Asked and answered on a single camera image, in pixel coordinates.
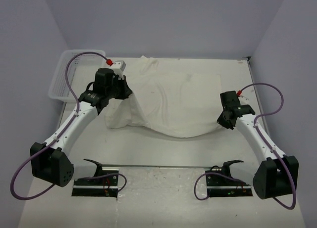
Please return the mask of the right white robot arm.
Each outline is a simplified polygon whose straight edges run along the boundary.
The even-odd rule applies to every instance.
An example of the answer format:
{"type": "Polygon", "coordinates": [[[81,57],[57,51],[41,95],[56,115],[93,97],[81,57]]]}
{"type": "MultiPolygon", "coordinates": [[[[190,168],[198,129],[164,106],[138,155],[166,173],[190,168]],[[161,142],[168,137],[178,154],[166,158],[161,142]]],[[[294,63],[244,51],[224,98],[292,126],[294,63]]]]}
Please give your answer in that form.
{"type": "Polygon", "coordinates": [[[237,92],[220,94],[223,111],[217,122],[226,129],[238,130],[254,152],[259,165],[243,161],[224,163],[221,180],[232,185],[241,180],[253,186],[261,199],[296,195],[299,162],[288,156],[268,136],[257,122],[255,111],[242,105],[237,92]]]}

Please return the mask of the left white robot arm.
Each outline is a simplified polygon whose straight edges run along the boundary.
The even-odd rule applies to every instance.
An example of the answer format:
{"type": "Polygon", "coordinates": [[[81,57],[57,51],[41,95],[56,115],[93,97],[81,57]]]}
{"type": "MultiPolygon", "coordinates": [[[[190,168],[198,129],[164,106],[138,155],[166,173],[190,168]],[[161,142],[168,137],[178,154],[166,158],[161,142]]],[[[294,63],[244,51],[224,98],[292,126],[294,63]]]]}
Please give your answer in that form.
{"type": "Polygon", "coordinates": [[[85,128],[102,112],[111,99],[127,99],[132,94],[121,68],[100,68],[87,85],[78,103],[60,128],[43,143],[30,149],[34,177],[64,187],[71,179],[85,178],[97,185],[103,179],[101,164],[90,159],[71,162],[70,151],[85,128]]]}

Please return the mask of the cream white t shirt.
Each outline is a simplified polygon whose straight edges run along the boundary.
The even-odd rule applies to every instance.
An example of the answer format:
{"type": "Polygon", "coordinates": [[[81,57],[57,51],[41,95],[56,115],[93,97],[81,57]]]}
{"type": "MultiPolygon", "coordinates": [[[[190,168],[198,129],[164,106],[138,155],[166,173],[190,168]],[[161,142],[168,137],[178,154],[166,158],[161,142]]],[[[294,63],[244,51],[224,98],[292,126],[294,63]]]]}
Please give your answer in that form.
{"type": "Polygon", "coordinates": [[[220,75],[167,69],[157,59],[144,56],[127,64],[123,74],[133,93],[125,100],[110,100],[107,128],[143,126],[178,138],[220,128],[216,122],[222,112],[220,75]]]}

